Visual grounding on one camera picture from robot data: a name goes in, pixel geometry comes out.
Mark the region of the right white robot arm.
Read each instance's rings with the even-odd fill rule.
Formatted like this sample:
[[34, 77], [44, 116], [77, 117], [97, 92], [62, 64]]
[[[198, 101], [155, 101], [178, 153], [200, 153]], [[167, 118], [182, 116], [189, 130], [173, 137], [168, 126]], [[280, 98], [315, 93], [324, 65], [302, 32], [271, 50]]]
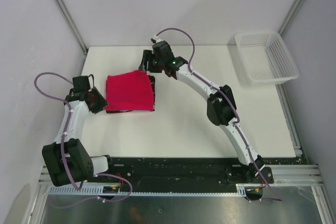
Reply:
[[238, 161], [243, 167], [243, 179], [254, 183], [265, 167], [263, 158], [254, 150], [240, 127], [240, 117], [230, 86], [218, 86], [191, 67], [191, 62], [176, 57], [170, 45], [159, 38], [152, 38], [151, 50], [144, 50], [139, 70], [161, 73], [182, 82], [196, 91], [207, 104], [206, 114], [210, 122], [226, 134]]

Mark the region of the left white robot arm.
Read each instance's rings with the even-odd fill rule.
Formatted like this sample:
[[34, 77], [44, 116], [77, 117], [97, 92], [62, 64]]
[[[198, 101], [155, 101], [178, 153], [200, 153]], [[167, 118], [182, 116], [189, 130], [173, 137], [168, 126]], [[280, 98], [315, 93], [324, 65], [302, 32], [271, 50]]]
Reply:
[[83, 127], [89, 114], [104, 110], [107, 101], [94, 86], [94, 76], [73, 77], [73, 87], [65, 99], [65, 113], [53, 143], [45, 145], [42, 156], [54, 186], [71, 184], [80, 191], [82, 184], [98, 175], [103, 181], [115, 178], [116, 169], [108, 164], [108, 156], [90, 157], [81, 143]]

